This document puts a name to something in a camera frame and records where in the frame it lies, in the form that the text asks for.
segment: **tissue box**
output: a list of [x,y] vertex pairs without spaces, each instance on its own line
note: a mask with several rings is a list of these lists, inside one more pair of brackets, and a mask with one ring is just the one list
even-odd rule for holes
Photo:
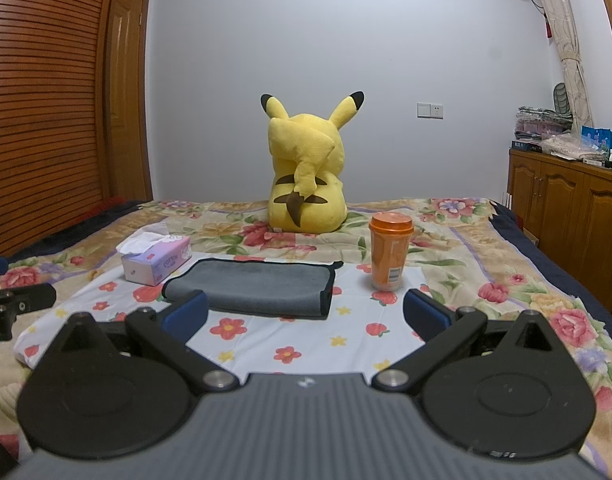
[[124,274],[128,282],[155,286],[161,283],[191,256],[190,237],[176,236],[173,240],[157,242],[142,254],[122,256]]

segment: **pikachu plush toy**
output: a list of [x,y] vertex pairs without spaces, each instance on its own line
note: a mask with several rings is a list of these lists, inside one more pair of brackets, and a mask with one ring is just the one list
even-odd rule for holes
[[268,144],[275,182],[268,201],[270,227],[284,232],[329,233],[348,213],[343,184],[340,128],[363,102],[363,92],[346,97],[328,119],[310,114],[289,117],[283,105],[268,94],[263,111],[270,117]]

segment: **folded clothes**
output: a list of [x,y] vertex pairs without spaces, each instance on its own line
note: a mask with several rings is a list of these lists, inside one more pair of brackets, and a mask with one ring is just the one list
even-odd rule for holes
[[202,290],[211,310],[256,316],[326,319],[335,269],[329,265],[207,258],[166,283],[162,295],[177,301]]

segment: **light switch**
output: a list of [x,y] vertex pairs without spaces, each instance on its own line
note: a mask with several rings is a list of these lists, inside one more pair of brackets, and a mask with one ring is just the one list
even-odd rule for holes
[[417,117],[430,117],[431,106],[429,104],[417,103]]

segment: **orange cup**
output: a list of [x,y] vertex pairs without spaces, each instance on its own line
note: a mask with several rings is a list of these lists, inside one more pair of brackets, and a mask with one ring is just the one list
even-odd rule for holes
[[372,285],[378,290],[396,290],[406,264],[413,219],[393,212],[375,213],[371,223]]

